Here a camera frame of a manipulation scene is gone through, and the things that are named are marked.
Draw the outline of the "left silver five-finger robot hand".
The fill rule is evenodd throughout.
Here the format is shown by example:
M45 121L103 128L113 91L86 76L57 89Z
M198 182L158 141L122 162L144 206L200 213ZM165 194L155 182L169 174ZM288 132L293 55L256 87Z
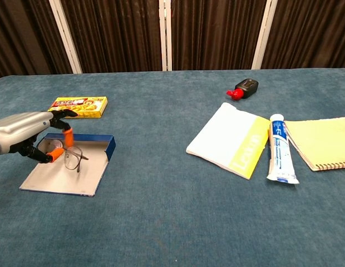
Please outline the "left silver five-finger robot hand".
M73 146L71 126L61 119L77 117L78 114L69 109L60 111L24 112L0 119L0 155L19 153L40 163L50 163L58 159L64 152L59 147L44 153L34 147L38 134L49 127L61 129L66 146Z

